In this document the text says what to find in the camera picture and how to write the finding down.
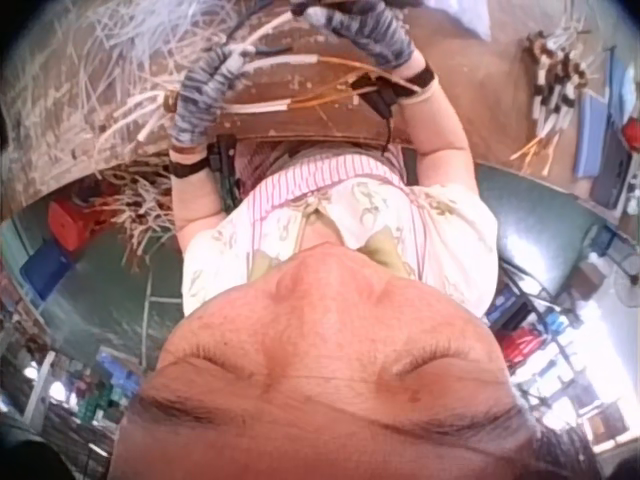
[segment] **black wristband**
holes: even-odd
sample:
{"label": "black wristband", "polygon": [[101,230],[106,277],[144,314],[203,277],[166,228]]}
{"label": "black wristband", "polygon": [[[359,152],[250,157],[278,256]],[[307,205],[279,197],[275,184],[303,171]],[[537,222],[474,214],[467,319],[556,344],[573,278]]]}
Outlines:
{"label": "black wristband", "polygon": [[[435,78],[436,78],[436,74],[433,73],[433,70],[431,70],[431,66],[427,64],[427,66],[424,67],[424,69],[422,69],[413,77],[407,78],[405,82],[415,85],[416,87],[419,87],[420,89],[424,90],[429,85],[431,85],[431,82],[433,82]],[[392,84],[391,88],[397,98],[408,98],[408,97],[413,97],[414,95],[417,95],[415,90],[404,87],[402,85],[398,85],[395,82]]]}
{"label": "black wristband", "polygon": [[169,171],[171,175],[176,178],[182,179],[200,173],[201,171],[209,168],[209,157],[204,157],[198,160],[196,163],[177,163],[169,160]]}

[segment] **hand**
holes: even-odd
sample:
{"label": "hand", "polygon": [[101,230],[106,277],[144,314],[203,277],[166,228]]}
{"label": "hand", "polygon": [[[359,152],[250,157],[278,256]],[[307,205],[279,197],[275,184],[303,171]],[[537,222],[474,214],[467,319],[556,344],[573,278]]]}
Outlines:
{"label": "hand", "polygon": [[308,6],[308,0],[290,1],[294,15],[302,15],[310,24],[351,40],[380,68],[399,68],[415,51],[409,35],[383,0],[348,1],[338,4],[340,7]]}
{"label": "hand", "polygon": [[215,48],[192,67],[178,94],[175,121],[169,129],[174,145],[207,143],[207,129],[220,115],[222,102],[245,65],[245,56],[230,47]]}

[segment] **wooden table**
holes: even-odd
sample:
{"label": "wooden table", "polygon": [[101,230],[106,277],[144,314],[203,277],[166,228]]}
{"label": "wooden table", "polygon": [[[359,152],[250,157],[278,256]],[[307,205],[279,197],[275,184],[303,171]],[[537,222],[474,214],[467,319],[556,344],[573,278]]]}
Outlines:
{"label": "wooden table", "polygon": [[[590,180],[577,180],[573,176],[577,115],[561,136],[547,176],[543,175],[547,163],[544,155],[533,158],[526,171],[523,168],[524,157],[515,161],[509,159],[534,136],[530,112],[535,67],[522,52],[522,39],[532,31],[555,29],[563,13],[563,2],[490,0],[489,5],[493,35],[491,42],[479,40],[453,18],[429,9],[412,10],[404,16],[404,21],[410,26],[416,45],[439,75],[444,90],[458,111],[478,162],[507,169],[575,194],[591,206],[588,200]],[[265,21],[281,13],[283,8],[286,7],[281,5],[268,11],[264,16]],[[38,42],[34,41],[36,46],[33,48],[44,49],[47,45],[51,46],[51,42],[54,42],[53,48],[57,48],[56,41],[63,44],[65,32],[60,34],[59,30],[58,27],[58,32],[55,35],[51,33],[50,37],[41,36]],[[80,48],[89,38],[91,31],[74,33],[73,44]],[[319,53],[366,61],[347,42],[328,38],[303,24],[275,32],[266,37],[264,43],[290,43],[296,53]],[[595,50],[599,46],[597,35],[587,38],[586,43],[587,51]],[[49,79],[59,76],[61,69],[64,69],[65,78],[78,75],[77,64],[74,65],[69,59],[66,45],[64,43],[66,51],[60,48],[59,52],[43,62],[41,71],[44,73],[34,80],[42,83],[40,88],[43,92],[46,92]],[[104,61],[109,61],[108,52],[105,52]],[[330,83],[348,72],[349,69],[333,65],[284,66],[262,71],[250,78],[251,85],[243,88],[234,101],[261,102],[288,97]],[[24,108],[23,97],[8,94],[15,87],[11,81],[0,85],[0,104],[5,112]],[[62,92],[58,97],[48,100],[48,108],[53,113],[46,117],[50,123],[43,123],[40,127],[39,136],[42,138],[22,142],[21,148],[10,146],[3,155],[2,168],[6,176],[2,194],[10,206],[2,212],[3,219],[37,198],[96,169],[127,160],[117,148],[111,149],[110,155],[98,160],[92,158],[97,136],[105,126],[89,121],[83,130],[83,135],[87,137],[86,144],[65,154],[64,142],[59,137],[65,125],[64,121],[56,118],[56,112],[77,106],[72,92],[73,88],[69,93]],[[118,105],[113,95],[109,96],[108,93],[100,101],[113,111]],[[46,93],[41,97],[48,98]],[[10,128],[13,129],[16,128],[14,120],[11,117],[9,119]],[[140,128],[135,125],[127,132],[129,140],[135,138]],[[293,112],[224,115],[211,133],[219,132],[232,132],[240,138],[279,140],[303,137],[383,143],[386,126],[364,104],[355,105],[352,99],[348,99]],[[409,142],[401,121],[394,121],[394,140]],[[57,154],[51,154],[49,149],[42,148],[37,142],[46,142],[46,145],[56,148]],[[152,135],[145,145],[139,146],[143,154],[166,148],[167,137],[163,129]]]}

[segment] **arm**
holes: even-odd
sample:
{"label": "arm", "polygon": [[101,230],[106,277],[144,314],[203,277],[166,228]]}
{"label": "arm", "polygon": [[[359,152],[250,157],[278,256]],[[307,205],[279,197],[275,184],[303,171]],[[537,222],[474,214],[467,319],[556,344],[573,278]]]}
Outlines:
{"label": "arm", "polygon": [[[410,78],[424,69],[426,61],[415,50],[408,63],[393,71],[400,78]],[[424,187],[461,185],[478,193],[469,142],[447,95],[437,79],[426,91],[401,100],[411,141],[418,152],[418,181]]]}
{"label": "arm", "polygon": [[[203,158],[207,147],[196,147],[195,153],[169,152],[171,160],[180,164],[193,164]],[[176,236],[182,251],[203,230],[216,228],[226,217],[218,187],[209,169],[187,178],[171,178],[171,200]]]}
{"label": "arm", "polygon": [[[244,56],[216,49],[189,70],[178,96],[170,129],[169,156],[174,164],[196,164],[207,155],[207,129],[218,118],[224,96],[244,66]],[[176,236],[183,252],[200,232],[226,218],[213,172],[203,168],[186,178],[171,179]]]}
{"label": "arm", "polygon": [[[294,14],[317,27],[348,38],[380,68],[409,79],[427,63],[383,0],[356,0],[335,8],[305,7],[291,0]],[[455,110],[437,82],[400,101],[407,129],[418,151],[420,185],[457,184],[477,193],[467,137]]]}

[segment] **forearm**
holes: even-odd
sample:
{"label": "forearm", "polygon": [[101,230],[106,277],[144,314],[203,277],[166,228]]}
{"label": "forearm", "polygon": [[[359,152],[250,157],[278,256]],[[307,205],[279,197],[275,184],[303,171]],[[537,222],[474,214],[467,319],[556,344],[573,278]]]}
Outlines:
{"label": "forearm", "polygon": [[[426,66],[415,51],[394,75],[407,79]],[[477,192],[473,158],[462,122],[437,77],[425,91],[400,101],[400,111],[418,153],[420,185],[459,184]]]}
{"label": "forearm", "polygon": [[[206,147],[194,153],[170,151],[176,163],[195,163],[206,155]],[[213,172],[205,169],[187,178],[171,178],[171,199],[176,234],[183,250],[198,231],[215,228],[226,217]]]}
{"label": "forearm", "polygon": [[[424,57],[416,50],[409,63],[394,70],[393,74],[407,79],[425,66]],[[399,105],[411,141],[419,153],[469,150],[462,123],[437,78],[423,94],[400,101]]]}

